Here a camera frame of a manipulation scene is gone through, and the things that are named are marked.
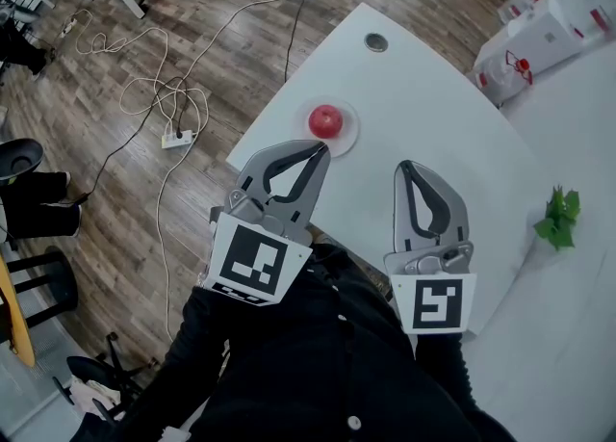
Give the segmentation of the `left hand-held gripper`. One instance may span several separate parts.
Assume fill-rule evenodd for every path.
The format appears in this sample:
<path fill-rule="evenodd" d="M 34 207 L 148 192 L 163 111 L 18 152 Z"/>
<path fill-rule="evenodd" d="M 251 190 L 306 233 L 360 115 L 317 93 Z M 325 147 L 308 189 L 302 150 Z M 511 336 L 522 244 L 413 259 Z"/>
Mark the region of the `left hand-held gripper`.
<path fill-rule="evenodd" d="M 331 156 L 326 144 L 293 140 L 246 162 L 218 213 L 210 262 L 198 286 L 255 306 L 279 303 L 312 254 L 306 229 Z M 305 163 L 286 195 L 271 180 Z M 269 214 L 260 203 L 269 204 Z"/>

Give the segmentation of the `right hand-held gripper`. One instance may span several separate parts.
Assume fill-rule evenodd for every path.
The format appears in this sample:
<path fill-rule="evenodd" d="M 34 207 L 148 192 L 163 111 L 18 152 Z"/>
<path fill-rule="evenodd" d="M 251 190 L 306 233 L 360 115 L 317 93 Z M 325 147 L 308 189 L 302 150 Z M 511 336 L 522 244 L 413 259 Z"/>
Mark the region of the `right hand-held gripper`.
<path fill-rule="evenodd" d="M 427 228 L 419 223 L 415 187 L 431 213 Z M 477 275 L 470 272 L 474 246 L 468 238 L 468 213 L 461 195 L 434 170 L 409 160 L 400 162 L 394 177 L 395 252 L 385 256 L 384 264 L 405 333 L 451 334 L 468 329 L 477 283 Z M 435 247 L 438 243 L 455 245 Z"/>

